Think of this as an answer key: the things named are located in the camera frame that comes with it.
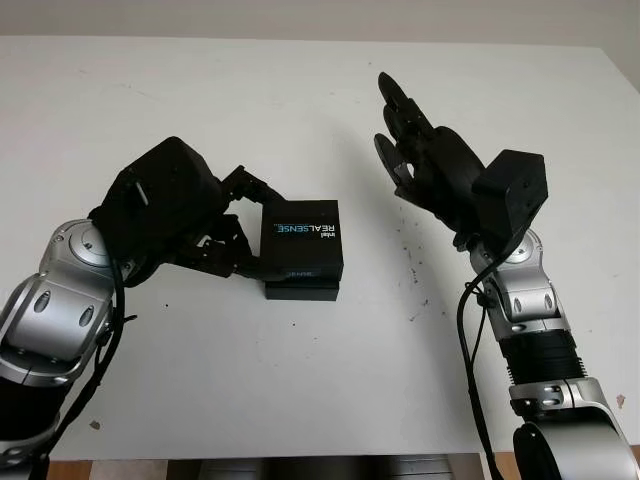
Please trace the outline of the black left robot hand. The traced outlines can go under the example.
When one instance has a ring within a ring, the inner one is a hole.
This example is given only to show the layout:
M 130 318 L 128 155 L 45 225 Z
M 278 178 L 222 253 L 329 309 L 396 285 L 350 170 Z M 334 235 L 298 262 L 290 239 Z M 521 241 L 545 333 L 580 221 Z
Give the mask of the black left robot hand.
M 125 286 L 142 284 L 163 264 L 223 278 L 237 274 L 260 281 L 286 279 L 282 267 L 252 253 L 238 216 L 228 212 L 232 202 L 243 198 L 263 206 L 284 198 L 242 166 L 223 180 L 216 179 L 214 186 L 212 196 L 186 200 L 190 219 L 170 214 L 166 207 L 161 209 L 162 216 L 141 232 L 140 249 L 126 255 L 134 268 L 127 274 Z

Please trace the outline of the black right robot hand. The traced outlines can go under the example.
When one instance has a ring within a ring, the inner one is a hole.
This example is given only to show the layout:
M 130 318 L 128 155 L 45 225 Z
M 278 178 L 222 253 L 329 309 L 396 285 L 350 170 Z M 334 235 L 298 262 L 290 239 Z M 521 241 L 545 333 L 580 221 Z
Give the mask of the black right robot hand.
M 389 134 L 376 134 L 374 145 L 395 195 L 433 213 L 465 250 L 479 232 L 471 186 L 484 165 L 454 130 L 433 126 L 390 75 L 380 73 L 378 87 Z

